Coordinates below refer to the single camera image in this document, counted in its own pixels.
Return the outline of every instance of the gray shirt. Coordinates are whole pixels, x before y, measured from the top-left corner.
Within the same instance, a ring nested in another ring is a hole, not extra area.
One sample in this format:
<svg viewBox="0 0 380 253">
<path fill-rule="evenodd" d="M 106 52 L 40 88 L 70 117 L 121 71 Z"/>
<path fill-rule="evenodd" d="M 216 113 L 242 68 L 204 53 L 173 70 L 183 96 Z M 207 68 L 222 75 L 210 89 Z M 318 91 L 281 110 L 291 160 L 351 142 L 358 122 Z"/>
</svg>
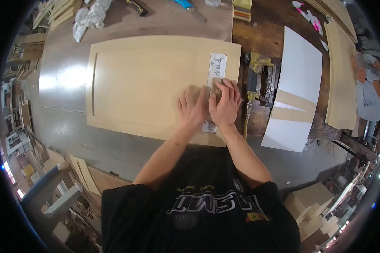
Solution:
<svg viewBox="0 0 380 253">
<path fill-rule="evenodd" d="M 365 54 L 364 58 L 368 63 L 376 61 L 376 58 L 369 54 Z M 380 80 L 380 71 L 368 68 L 366 69 L 365 83 L 356 81 L 357 115 L 369 121 L 380 120 L 380 98 L 373 86 L 375 80 Z"/>
</svg>

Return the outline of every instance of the workshop floor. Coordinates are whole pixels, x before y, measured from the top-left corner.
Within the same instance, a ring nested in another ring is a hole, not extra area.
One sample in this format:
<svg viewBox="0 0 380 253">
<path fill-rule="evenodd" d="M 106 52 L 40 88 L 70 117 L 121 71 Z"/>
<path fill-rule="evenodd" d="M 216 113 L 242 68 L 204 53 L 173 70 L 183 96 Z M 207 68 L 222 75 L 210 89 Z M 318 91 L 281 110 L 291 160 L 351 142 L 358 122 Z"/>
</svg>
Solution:
<svg viewBox="0 0 380 253">
<path fill-rule="evenodd" d="M 87 125 L 85 113 L 40 106 L 39 72 L 40 68 L 22 82 L 26 98 L 31 101 L 38 139 L 47 147 L 69 152 L 99 169 L 133 180 L 163 141 L 92 127 Z M 261 147 L 260 142 L 260 138 L 248 138 L 279 189 L 284 190 L 327 178 L 345 162 L 347 155 L 328 141 L 321 141 L 320 146 L 314 141 L 302 153 Z"/>
</svg>

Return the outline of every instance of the paper label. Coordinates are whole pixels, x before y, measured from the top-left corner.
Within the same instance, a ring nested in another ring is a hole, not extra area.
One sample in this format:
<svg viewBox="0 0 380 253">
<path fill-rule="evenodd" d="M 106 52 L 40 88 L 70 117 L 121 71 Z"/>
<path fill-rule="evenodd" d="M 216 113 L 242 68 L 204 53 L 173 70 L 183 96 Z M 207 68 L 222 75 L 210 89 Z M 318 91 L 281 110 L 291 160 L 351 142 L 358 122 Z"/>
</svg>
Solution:
<svg viewBox="0 0 380 253">
<path fill-rule="evenodd" d="M 211 88 L 213 77 L 224 78 L 225 77 L 225 69 L 227 68 L 227 56 L 220 53 L 211 53 L 210 57 L 210 66 L 208 71 L 208 80 L 207 87 Z M 210 94 L 207 92 L 205 98 L 209 99 Z M 210 114 L 207 111 L 206 120 L 204 120 L 204 124 L 201 127 L 201 130 L 204 133 L 217 133 L 217 125 L 211 120 Z"/>
</svg>

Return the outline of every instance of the workbench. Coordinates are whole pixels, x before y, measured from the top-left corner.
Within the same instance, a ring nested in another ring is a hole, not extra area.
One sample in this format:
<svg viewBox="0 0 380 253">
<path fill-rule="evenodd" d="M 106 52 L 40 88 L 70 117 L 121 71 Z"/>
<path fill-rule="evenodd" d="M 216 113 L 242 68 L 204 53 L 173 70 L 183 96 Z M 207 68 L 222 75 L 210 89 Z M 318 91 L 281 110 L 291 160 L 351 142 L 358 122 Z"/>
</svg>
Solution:
<svg viewBox="0 0 380 253">
<path fill-rule="evenodd" d="M 174 2 L 143 0 L 148 9 L 147 17 L 138 13 L 124 1 L 114 1 L 107 11 L 102 29 L 88 29 L 80 43 L 72 36 L 69 20 L 54 31 L 45 41 L 41 63 L 39 94 L 40 105 L 46 108 L 85 112 L 85 76 L 91 44 L 116 38 L 143 35 L 182 35 L 232 41 L 242 45 L 242 51 L 253 51 L 268 56 L 280 67 L 283 52 L 284 26 L 288 26 L 323 53 L 323 70 L 318 104 L 309 139 L 339 140 L 341 131 L 324 123 L 328 106 L 330 66 L 329 53 L 319 38 L 327 42 L 326 34 L 320 36 L 292 6 L 290 0 L 253 1 L 250 23 L 234 19 L 232 1 L 223 0 L 221 6 L 212 8 L 204 0 L 193 0 L 198 10 L 206 16 L 207 23 L 198 22 L 186 10 Z M 321 23 L 325 17 L 309 7 Z M 241 65 L 240 73 L 245 66 Z M 245 95 L 246 75 L 239 76 L 239 85 Z M 270 108 L 255 101 L 248 123 L 248 134 L 263 136 L 270 115 Z M 243 132 L 244 114 L 240 110 L 237 126 Z"/>
<path fill-rule="evenodd" d="M 303 10 L 309 9 L 314 16 L 318 17 L 323 24 L 325 17 L 314 7 L 305 3 Z M 284 26 L 288 26 L 308 42 L 313 44 L 323 54 L 323 67 L 318 104 L 315 111 L 314 121 L 308 139 L 339 140 L 342 131 L 326 124 L 325 116 L 328 108 L 330 65 L 329 52 L 323 48 L 319 39 L 327 43 L 327 35 L 321 36 L 309 23 L 298 13 L 289 0 L 260 0 L 253 1 L 251 9 L 251 22 L 233 20 L 232 42 L 242 45 L 242 53 L 253 51 L 271 58 L 272 63 L 281 66 L 283 54 Z M 245 94 L 246 75 L 245 68 L 239 70 L 239 88 L 241 94 Z M 237 127 L 243 132 L 244 109 L 238 113 Z M 263 136 L 269 121 L 270 108 L 260 106 L 258 100 L 254 100 L 252 112 L 248 122 L 248 135 Z"/>
</svg>

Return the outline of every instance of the hand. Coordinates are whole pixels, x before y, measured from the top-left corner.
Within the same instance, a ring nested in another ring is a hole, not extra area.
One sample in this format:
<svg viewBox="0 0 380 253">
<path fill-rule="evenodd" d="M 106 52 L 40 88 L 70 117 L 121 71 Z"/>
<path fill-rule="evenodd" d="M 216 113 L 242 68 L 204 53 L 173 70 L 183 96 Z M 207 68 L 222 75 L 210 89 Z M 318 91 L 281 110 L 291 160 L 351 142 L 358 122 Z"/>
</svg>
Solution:
<svg viewBox="0 0 380 253">
<path fill-rule="evenodd" d="M 190 131 L 192 134 L 201 130 L 205 119 L 204 99 L 206 91 L 207 88 L 205 86 L 202 87 L 197 102 L 194 103 L 193 95 L 195 92 L 192 86 L 189 86 L 177 99 L 179 125 L 181 128 L 185 128 L 186 131 Z"/>
<path fill-rule="evenodd" d="M 373 67 L 375 69 L 377 69 L 378 71 L 380 71 L 380 62 L 379 60 L 376 60 L 374 63 L 373 63 Z"/>
<path fill-rule="evenodd" d="M 211 119 L 221 130 L 234 125 L 241 104 L 241 96 L 236 82 L 223 79 L 223 83 L 225 85 L 217 83 L 217 87 L 223 92 L 218 105 L 215 94 L 208 99 Z"/>
<path fill-rule="evenodd" d="M 366 82 L 366 71 L 364 68 L 360 68 L 357 73 L 356 73 L 356 78 L 359 80 L 361 83 Z"/>
</svg>

